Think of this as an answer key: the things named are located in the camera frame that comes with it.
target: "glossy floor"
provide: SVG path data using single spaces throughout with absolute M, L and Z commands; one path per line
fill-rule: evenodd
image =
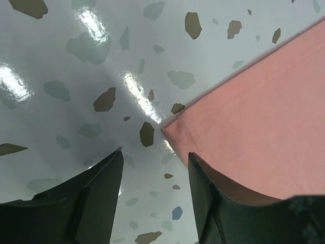
M 0 202 L 121 147 L 121 244 L 149 232 L 157 244 L 197 241 L 187 169 L 161 127 L 325 16 L 324 0 L 32 2 L 0 3 L 0 144 L 12 144 L 0 148 Z

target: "gray speck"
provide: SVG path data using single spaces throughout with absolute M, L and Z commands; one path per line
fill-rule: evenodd
M 61 183 L 62 180 L 59 178 L 33 179 L 28 183 L 27 188 L 33 192 L 40 193 L 51 189 Z
M 133 162 L 133 158 L 127 154 L 123 155 L 124 157 L 124 161 L 129 164 L 132 168 L 134 168 L 134 162 Z
M 95 112 L 108 112 L 113 107 L 116 88 L 111 87 L 106 92 L 101 94 L 93 103 Z
M 150 4 L 143 9 L 143 16 L 150 20 L 156 20 L 163 12 L 164 6 L 165 3 L 163 1 Z
M 161 223 L 161 226 L 165 229 L 165 230 L 168 230 L 168 231 L 172 231 L 173 230 L 173 224 L 170 220 L 166 220 L 166 221 L 163 221 Z
M 9 0 L 12 8 L 23 14 L 40 19 L 44 14 L 47 14 L 48 9 L 43 0 L 22 1 Z
M 219 24 L 218 20 L 216 18 L 212 19 L 212 23 Z
M 279 40 L 280 36 L 281 36 L 281 29 L 279 28 L 279 29 L 277 29 L 277 30 L 274 32 L 274 34 L 273 34 L 273 38 L 272 38 L 272 42 L 273 42 L 274 44 L 277 43 L 277 41 Z
M 125 28 L 120 37 L 120 44 L 123 51 L 129 49 L 128 26 Z
M 183 210 L 180 206 L 178 206 L 172 211 L 172 214 L 173 214 L 172 217 L 173 220 L 179 220 L 182 217 Z
M 124 238 L 113 240 L 113 243 L 118 243 L 118 242 L 121 242 L 121 241 L 124 241 Z
M 180 190 L 181 188 L 179 187 L 179 185 L 173 185 L 173 189 L 174 190 Z
M 144 147 L 153 145 L 154 127 L 149 122 L 144 122 L 140 130 L 140 140 Z
M 157 192 L 149 192 L 149 194 L 153 197 L 156 197 L 157 196 Z
M 185 109 L 185 105 L 181 104 L 181 103 L 175 103 L 172 107 L 171 112 L 173 114 L 179 113 L 180 111 L 182 111 L 183 109 Z
M 190 88 L 195 83 L 194 74 L 188 72 L 176 72 L 171 70 L 167 73 L 167 76 L 174 85 L 182 90 Z
M 170 179 L 174 177 L 172 174 L 164 174 L 165 179 Z
M 242 60 L 234 62 L 233 66 L 232 66 L 233 69 L 235 70 L 236 68 L 238 68 L 239 66 L 241 66 L 244 62 L 245 61 L 242 61 Z
M 137 230 L 139 225 L 137 224 L 137 222 L 134 222 L 134 221 L 130 221 L 129 223 L 129 227 L 133 230 Z
M 127 201 L 127 202 L 126 202 L 126 205 L 127 205 L 128 207 L 130 207 L 130 206 L 136 204 L 138 201 L 139 201 L 139 199 L 136 198 L 136 197 L 134 197 L 134 198 L 132 198 L 131 200 Z
M 313 7 L 316 13 L 320 12 L 320 5 L 317 0 L 313 0 Z
M 148 95 L 148 100 L 152 102 L 154 100 L 154 93 L 153 89 L 150 90 L 149 95 Z
M 185 16 L 185 31 L 192 39 L 199 37 L 202 27 L 199 20 L 199 15 L 196 12 L 188 12 Z
M 164 155 L 162 160 L 161 160 L 161 163 L 162 164 L 167 164 L 172 159 L 173 156 L 174 156 L 174 154 L 166 154 L 166 155 Z
M 51 97 L 60 99 L 64 102 L 71 100 L 69 90 L 66 89 L 66 86 L 63 84 L 63 82 L 59 80 L 46 82 L 44 84 L 44 92 Z
M 141 234 L 138 235 L 135 242 L 137 244 L 150 244 L 151 242 L 157 240 L 157 238 L 160 237 L 161 234 L 162 233 L 160 231 Z
M 102 132 L 100 124 L 84 123 L 79 129 L 79 134 L 88 138 L 98 136 Z
M 138 74 L 143 74 L 144 63 L 145 63 L 144 59 L 140 59 Z
M 229 23 L 228 27 L 228 39 L 233 39 L 235 37 L 235 34 L 238 34 L 240 29 L 242 28 L 242 23 L 240 21 L 232 20 Z
M 60 147 L 62 147 L 62 149 L 64 149 L 64 150 L 67 150 L 67 149 L 71 148 L 71 145 L 70 145 L 68 139 L 66 139 L 66 138 L 63 137 L 63 136 L 57 136 L 57 137 L 56 137 L 56 143 L 57 143 Z
M 92 8 L 96 4 L 96 0 L 72 0 L 72 9 L 79 10 L 81 8 Z
M 66 46 L 68 53 L 76 56 L 81 62 L 98 65 L 106 60 L 112 39 L 107 33 L 94 40 L 89 33 L 82 33 L 77 39 L 70 39 Z
M 156 53 L 161 53 L 164 51 L 164 49 L 158 45 L 154 45 L 152 48 Z

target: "brown speck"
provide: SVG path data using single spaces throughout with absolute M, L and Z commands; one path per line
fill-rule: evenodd
M 144 122 L 140 130 L 140 139 L 142 145 L 145 147 L 151 146 L 153 144 L 153 134 L 154 127 L 152 127 L 151 123 Z
M 23 14 L 40 19 L 47 14 L 47 6 L 43 0 L 9 0 L 12 8 Z
M 165 179 L 170 179 L 173 177 L 173 175 L 172 174 L 164 174 L 164 177 L 165 177 Z
M 277 29 L 277 30 L 274 32 L 274 34 L 273 34 L 273 38 L 272 38 L 272 42 L 273 42 L 274 44 L 277 43 L 277 41 L 279 40 L 280 36 L 281 36 L 281 29 L 279 28 L 279 29 Z
M 94 110 L 96 112 L 110 111 L 116 99 L 115 92 L 116 88 L 111 87 L 107 92 L 101 94 L 100 97 L 97 98 L 97 100 L 93 103 Z
M 179 113 L 180 111 L 182 111 L 185 108 L 185 105 L 181 104 L 181 103 L 175 103 L 172 107 L 172 113 L 176 114 Z
M 173 189 L 174 190 L 180 190 L 181 188 L 179 187 L 179 185 L 173 185 Z
M 200 20 L 198 13 L 188 12 L 185 16 L 185 31 L 192 37 L 196 39 L 199 37 L 202 27 L 200 25 Z
M 25 149 L 27 149 L 27 147 L 4 143 L 0 145 L 0 156 L 17 153 Z
M 154 93 L 153 93 L 153 89 L 150 90 L 149 92 L 149 96 L 148 96 L 148 99 L 150 102 L 152 102 L 154 100 Z
M 160 231 L 141 234 L 141 235 L 138 235 L 135 242 L 137 244 L 150 244 L 151 242 L 157 240 L 157 238 L 160 237 L 161 234 L 162 233 Z
M 233 39 L 235 34 L 238 34 L 242 28 L 242 23 L 240 21 L 232 20 L 228 27 L 228 39 Z

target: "white surface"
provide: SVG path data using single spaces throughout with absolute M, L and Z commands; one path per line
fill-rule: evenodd
M 152 21 L 143 16 L 144 7 L 154 3 L 149 0 L 97 0 L 89 10 L 91 14 L 83 19 L 72 9 L 71 1 L 45 0 L 49 11 L 39 20 L 1 1 L 0 63 L 10 67 L 16 78 L 8 71 L 5 74 L 4 69 L 0 77 L 2 82 L 6 77 L 7 86 L 18 89 L 20 95 L 16 96 L 14 109 L 0 104 L 0 144 L 28 149 L 0 157 L 0 202 L 31 199 L 35 192 L 26 187 L 31 180 L 65 181 L 87 169 L 85 160 L 98 162 L 122 146 L 123 154 L 132 157 L 134 168 L 124 164 L 111 243 L 120 238 L 124 240 L 119 243 L 134 243 L 138 235 L 156 231 L 162 232 L 156 244 L 197 241 L 187 169 L 177 156 L 165 165 L 161 162 L 172 151 L 160 129 L 174 117 L 173 104 L 188 105 L 318 22 L 324 17 L 325 1 L 318 0 L 319 13 L 312 0 L 164 2 L 163 12 Z M 197 12 L 200 18 L 203 30 L 196 40 L 185 32 L 187 12 Z M 241 21 L 242 29 L 229 40 L 227 29 L 232 20 Z M 81 62 L 67 52 L 69 39 L 91 30 L 96 33 L 101 26 L 101 31 L 112 39 L 103 63 Z M 119 39 L 126 26 L 129 49 L 122 51 Z M 273 44 L 272 36 L 278 28 L 281 37 Z M 163 47 L 164 52 L 154 52 L 153 45 Z M 143 74 L 138 74 L 140 59 L 145 60 Z M 245 63 L 234 70 L 232 65 L 238 60 Z M 171 70 L 194 74 L 195 84 L 180 90 L 167 76 Z M 44 83 L 54 80 L 64 83 L 71 101 L 44 93 Z M 95 112 L 93 102 L 110 87 L 116 88 L 113 108 Z M 151 89 L 158 106 L 147 100 Z M 123 121 L 125 116 L 131 119 Z M 155 127 L 154 144 L 147 148 L 139 136 L 145 121 Z M 100 124 L 102 133 L 93 138 L 81 136 L 78 131 L 84 123 Z M 68 139 L 70 149 L 64 150 L 56 143 L 58 135 Z M 165 179 L 165 173 L 174 177 Z M 174 184 L 181 189 L 173 190 Z M 132 198 L 139 201 L 126 206 Z M 172 210 L 177 206 L 181 206 L 183 215 L 172 220 Z M 172 231 L 161 226 L 168 220 Z M 139 228 L 130 228 L 130 221 L 137 222 Z

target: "pink fabric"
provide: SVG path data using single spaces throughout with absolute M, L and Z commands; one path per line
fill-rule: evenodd
M 185 110 L 163 129 L 238 183 L 287 198 L 325 193 L 325 21 Z

